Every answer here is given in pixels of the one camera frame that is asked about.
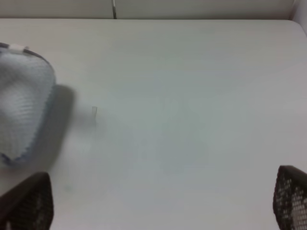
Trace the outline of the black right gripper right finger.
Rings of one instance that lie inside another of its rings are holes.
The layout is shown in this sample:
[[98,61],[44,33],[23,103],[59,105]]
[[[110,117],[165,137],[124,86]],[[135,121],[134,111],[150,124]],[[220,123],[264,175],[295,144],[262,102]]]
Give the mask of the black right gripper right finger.
[[279,229],[305,230],[307,228],[307,174],[291,165],[280,166],[272,207]]

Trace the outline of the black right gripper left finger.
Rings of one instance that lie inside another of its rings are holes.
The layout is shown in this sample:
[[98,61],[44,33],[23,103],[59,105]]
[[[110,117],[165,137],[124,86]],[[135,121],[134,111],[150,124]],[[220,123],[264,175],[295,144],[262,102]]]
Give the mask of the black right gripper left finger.
[[0,197],[2,230],[48,230],[53,221],[51,179],[37,172]]

